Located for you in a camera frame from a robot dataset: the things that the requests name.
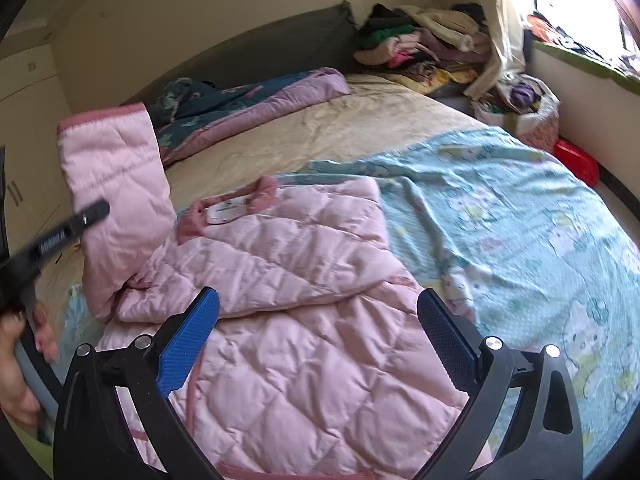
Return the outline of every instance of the human hand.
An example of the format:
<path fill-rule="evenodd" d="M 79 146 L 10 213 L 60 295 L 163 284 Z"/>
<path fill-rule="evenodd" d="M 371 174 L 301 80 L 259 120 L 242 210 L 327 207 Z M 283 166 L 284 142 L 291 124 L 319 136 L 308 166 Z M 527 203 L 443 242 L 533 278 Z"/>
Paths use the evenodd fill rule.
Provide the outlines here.
<path fill-rule="evenodd" d="M 47 311 L 42 304 L 34 310 L 36 348 L 51 362 L 58 356 L 58 345 L 47 322 Z M 37 428 L 40 403 L 24 382 L 15 360 L 14 344 L 25 327 L 24 313 L 5 314 L 0 317 L 0 408 L 14 422 L 27 428 Z"/>

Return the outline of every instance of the metal screw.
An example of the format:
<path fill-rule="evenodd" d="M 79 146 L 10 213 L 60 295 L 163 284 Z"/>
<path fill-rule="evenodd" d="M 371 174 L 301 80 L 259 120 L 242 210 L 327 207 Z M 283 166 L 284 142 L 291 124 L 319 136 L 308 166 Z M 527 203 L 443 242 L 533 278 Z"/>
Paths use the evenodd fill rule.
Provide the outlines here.
<path fill-rule="evenodd" d="M 80 357 L 84 357 L 85 355 L 87 355 L 89 352 L 91 351 L 91 345 L 87 345 L 86 343 L 83 345 L 80 345 L 78 347 L 78 349 L 76 350 L 76 354 L 78 354 L 78 356 Z"/>
<path fill-rule="evenodd" d="M 136 339 L 134 343 L 137 349 L 144 350 L 145 348 L 149 348 L 151 346 L 151 337 L 148 335 L 141 335 Z"/>
<path fill-rule="evenodd" d="M 491 350 L 499 350 L 500 348 L 502 348 L 502 341 L 494 336 L 485 339 L 484 344 L 487 345 Z"/>
<path fill-rule="evenodd" d="M 545 352 L 549 357 L 560 357 L 560 349 L 556 345 L 545 346 Z"/>

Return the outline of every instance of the window sill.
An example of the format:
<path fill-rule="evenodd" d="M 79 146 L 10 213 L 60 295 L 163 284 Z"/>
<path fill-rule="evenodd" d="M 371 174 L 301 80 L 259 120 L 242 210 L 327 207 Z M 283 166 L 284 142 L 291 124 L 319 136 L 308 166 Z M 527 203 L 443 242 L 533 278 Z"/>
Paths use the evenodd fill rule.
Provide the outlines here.
<path fill-rule="evenodd" d="M 631 75 L 624 75 L 606 63 L 599 62 L 591 57 L 583 56 L 582 54 L 567 50 L 558 45 L 543 43 L 542 41 L 534 41 L 532 46 L 582 72 L 594 75 L 600 79 L 611 79 L 615 84 L 620 86 L 620 88 L 635 95 L 640 95 L 640 79 Z"/>

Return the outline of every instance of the beige curtain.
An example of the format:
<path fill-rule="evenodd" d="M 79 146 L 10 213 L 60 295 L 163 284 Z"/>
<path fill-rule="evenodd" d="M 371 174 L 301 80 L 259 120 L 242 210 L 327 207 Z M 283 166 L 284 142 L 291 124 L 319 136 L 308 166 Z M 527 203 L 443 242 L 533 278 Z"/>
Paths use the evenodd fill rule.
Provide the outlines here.
<path fill-rule="evenodd" d="M 493 55 L 482 75 L 465 91 L 479 99 L 503 75 L 524 72 L 523 28 L 512 0 L 480 0 L 492 39 Z"/>

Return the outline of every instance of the finger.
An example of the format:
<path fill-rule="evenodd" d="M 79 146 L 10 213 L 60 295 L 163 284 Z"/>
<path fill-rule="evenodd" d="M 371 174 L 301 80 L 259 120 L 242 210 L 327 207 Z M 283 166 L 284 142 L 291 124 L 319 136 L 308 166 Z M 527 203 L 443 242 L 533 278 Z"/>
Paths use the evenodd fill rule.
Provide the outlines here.
<path fill-rule="evenodd" d="M 46 325 L 48 323 L 47 307 L 44 304 L 38 303 L 33 309 L 33 319 L 37 326 Z"/>
<path fill-rule="evenodd" d="M 34 338 L 38 352 L 42 352 L 42 349 L 54 340 L 53 330 L 49 325 L 43 325 L 36 331 Z"/>
<path fill-rule="evenodd" d="M 42 355 L 47 363 L 55 361 L 60 352 L 58 351 L 58 345 L 55 341 L 50 341 L 46 346 L 42 348 Z"/>

